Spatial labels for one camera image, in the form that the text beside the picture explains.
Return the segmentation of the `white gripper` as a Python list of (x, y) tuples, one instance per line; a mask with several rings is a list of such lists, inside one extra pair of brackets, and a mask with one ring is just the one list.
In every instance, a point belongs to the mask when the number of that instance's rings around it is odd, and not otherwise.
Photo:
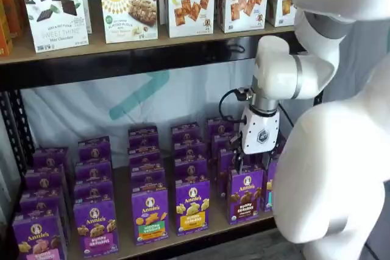
[(263, 153), (263, 166), (269, 166), (276, 156), (275, 144), (279, 131), (280, 112), (277, 110), (271, 115), (264, 116), (254, 112), (247, 105), (244, 107), (242, 119), (245, 123), (240, 123), (240, 133), (230, 139), (233, 163), (239, 174), (242, 173), (244, 154)]

